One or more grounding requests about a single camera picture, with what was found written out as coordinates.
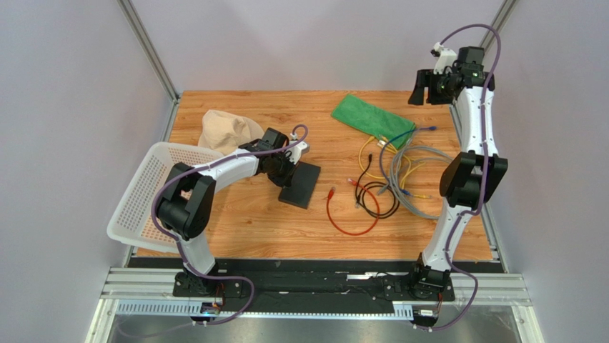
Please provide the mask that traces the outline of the black network switch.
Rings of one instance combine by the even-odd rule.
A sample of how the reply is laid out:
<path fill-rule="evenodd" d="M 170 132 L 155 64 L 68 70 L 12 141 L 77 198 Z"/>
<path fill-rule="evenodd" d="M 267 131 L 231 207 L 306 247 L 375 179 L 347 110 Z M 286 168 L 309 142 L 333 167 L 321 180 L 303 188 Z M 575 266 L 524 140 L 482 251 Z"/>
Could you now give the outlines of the black network switch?
<path fill-rule="evenodd" d="M 291 185 L 281 190 L 278 200 L 300 209 L 308 209 L 320 173 L 320 166 L 300 162 L 292 175 Z"/>

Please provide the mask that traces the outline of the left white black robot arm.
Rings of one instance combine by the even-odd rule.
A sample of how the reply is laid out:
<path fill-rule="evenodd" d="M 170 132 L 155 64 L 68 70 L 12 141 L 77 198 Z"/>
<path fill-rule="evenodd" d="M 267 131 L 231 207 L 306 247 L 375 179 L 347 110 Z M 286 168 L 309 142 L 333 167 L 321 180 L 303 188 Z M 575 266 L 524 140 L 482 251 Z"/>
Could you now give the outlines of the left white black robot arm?
<path fill-rule="evenodd" d="M 214 195 L 229 185 L 266 174 L 275 185 L 292 184 L 300 158 L 310 149 L 304 136 L 268 128 L 262 138 L 240 144 L 232 153 L 206 164 L 175 164 L 151 208 L 153 225 L 172 238 L 184 264 L 183 285 L 211 294 L 223 278 L 209 275 L 216 261 L 204 230 Z"/>

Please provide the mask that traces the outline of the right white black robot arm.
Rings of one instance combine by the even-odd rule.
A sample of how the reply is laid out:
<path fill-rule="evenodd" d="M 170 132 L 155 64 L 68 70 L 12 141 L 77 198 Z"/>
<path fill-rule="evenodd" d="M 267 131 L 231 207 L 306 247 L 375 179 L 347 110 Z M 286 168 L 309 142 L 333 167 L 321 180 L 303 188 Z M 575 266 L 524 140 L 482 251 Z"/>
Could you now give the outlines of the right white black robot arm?
<path fill-rule="evenodd" d="M 492 130 L 495 77 L 483 70 L 484 49 L 466 46 L 453 51 L 436 43 L 433 69 L 417 73 L 409 99 L 413 105 L 450 104 L 460 115 L 460 152 L 440 178 L 442 210 L 430 243 L 408 274 L 407 288 L 416 299 L 444 292 L 461 236 L 489 201 L 508 170 Z"/>

